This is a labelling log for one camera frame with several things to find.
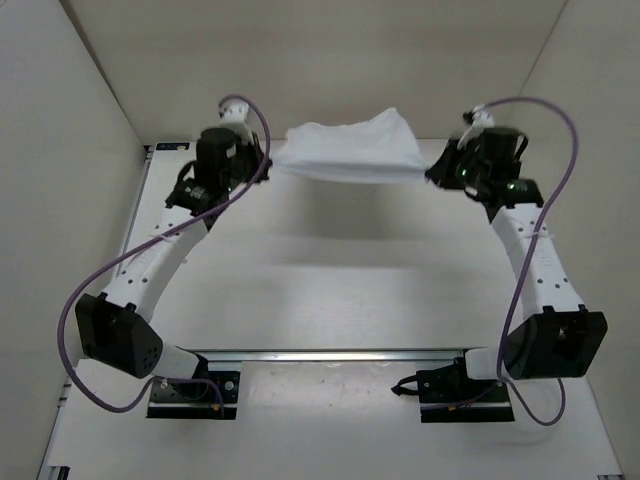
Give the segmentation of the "white skirt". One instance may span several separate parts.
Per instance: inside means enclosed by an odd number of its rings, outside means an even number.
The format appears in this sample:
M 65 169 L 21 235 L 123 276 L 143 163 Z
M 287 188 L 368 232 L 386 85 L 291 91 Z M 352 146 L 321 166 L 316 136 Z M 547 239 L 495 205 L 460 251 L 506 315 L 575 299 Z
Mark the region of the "white skirt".
M 421 181 L 428 169 L 407 120 L 395 108 L 353 124 L 307 122 L 291 128 L 272 161 L 288 173 L 361 184 Z

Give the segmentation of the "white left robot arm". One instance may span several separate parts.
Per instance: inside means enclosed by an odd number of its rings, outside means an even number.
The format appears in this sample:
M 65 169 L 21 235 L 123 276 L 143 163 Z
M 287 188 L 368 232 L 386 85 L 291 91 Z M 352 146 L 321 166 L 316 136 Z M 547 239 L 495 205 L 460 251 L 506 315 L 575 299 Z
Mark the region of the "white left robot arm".
M 187 255 L 212 229 L 231 192 L 267 177 L 256 134 L 242 137 L 230 128 L 206 129 L 195 155 L 179 171 L 165 200 L 152 232 L 157 243 L 133 255 L 98 295 L 84 294 L 75 306 L 87 357 L 135 378 L 174 378 L 188 398 L 206 392 L 209 373 L 201 356 L 167 343 L 154 331 L 155 307 Z

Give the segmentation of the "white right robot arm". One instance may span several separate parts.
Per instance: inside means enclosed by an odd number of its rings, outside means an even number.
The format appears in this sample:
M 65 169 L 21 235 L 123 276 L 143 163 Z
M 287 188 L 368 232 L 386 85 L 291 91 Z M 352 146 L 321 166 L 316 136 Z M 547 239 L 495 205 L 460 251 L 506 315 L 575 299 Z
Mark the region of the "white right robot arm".
M 467 351 L 466 365 L 449 374 L 449 391 L 460 400 L 473 399 L 484 380 L 582 377 L 607 332 L 604 314 L 586 307 L 564 271 L 540 217 L 548 201 L 520 175 L 527 145 L 516 129 L 489 127 L 466 142 L 449 139 L 425 174 L 484 207 L 517 277 L 512 305 L 522 309 L 497 346 Z

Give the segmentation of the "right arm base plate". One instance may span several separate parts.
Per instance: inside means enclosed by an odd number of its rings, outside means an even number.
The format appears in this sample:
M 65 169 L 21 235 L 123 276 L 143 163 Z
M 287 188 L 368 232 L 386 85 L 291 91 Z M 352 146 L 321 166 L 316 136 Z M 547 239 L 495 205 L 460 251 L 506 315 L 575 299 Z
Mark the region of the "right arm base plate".
M 457 357 L 449 365 L 417 370 L 402 378 L 391 391 L 417 397 L 421 422 L 509 423 L 515 420 L 507 387 L 496 380 L 473 380 Z

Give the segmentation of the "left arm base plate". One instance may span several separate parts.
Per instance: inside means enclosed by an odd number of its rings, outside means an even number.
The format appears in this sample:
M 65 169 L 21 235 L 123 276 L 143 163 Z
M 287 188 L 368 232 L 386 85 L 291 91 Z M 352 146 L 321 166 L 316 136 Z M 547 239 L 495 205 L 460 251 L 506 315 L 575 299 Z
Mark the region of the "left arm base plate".
M 204 371 L 208 383 L 176 383 L 166 379 L 153 385 L 146 417 L 168 420 L 235 420 L 240 393 L 241 363 L 209 361 Z

